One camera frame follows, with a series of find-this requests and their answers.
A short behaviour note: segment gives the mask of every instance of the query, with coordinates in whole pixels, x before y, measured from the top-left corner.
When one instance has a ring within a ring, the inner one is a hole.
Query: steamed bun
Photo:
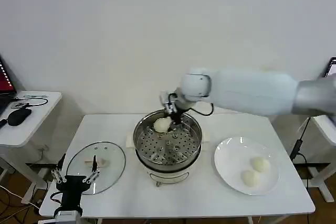
[[[248,187],[257,186],[260,183],[259,174],[254,170],[245,170],[242,172],[242,180]]]
[[[165,133],[168,131],[171,123],[172,119],[170,117],[159,118],[154,122],[154,129],[156,132]]]
[[[251,166],[260,173],[266,173],[270,170],[271,164],[263,157],[254,157],[251,159]]]

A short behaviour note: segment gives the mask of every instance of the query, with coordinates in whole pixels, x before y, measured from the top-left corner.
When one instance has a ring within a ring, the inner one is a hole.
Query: stainless steel steamer basket
[[[188,168],[201,151],[202,130],[190,115],[182,115],[182,124],[167,132],[154,130],[154,122],[164,116],[163,110],[145,116],[135,127],[133,141],[139,160],[149,169],[174,173]]]

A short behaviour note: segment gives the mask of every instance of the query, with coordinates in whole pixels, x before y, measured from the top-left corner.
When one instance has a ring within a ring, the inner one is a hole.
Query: glass lid
[[[125,168],[125,154],[117,144],[97,142],[86,146],[72,158],[67,175],[90,176],[94,156],[100,173],[84,195],[98,194],[110,188],[118,181]]]

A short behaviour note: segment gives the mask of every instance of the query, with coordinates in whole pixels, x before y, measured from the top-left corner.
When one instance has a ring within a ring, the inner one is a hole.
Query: laptop screen
[[[12,82],[9,80],[7,72],[0,62],[0,92],[2,91],[15,91]]]

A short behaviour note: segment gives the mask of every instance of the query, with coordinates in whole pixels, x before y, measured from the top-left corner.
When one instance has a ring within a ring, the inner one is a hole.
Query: white robotic arm
[[[336,75],[298,82],[284,73],[194,69],[174,97],[161,95],[168,114],[187,111],[197,101],[254,115],[335,114]]]

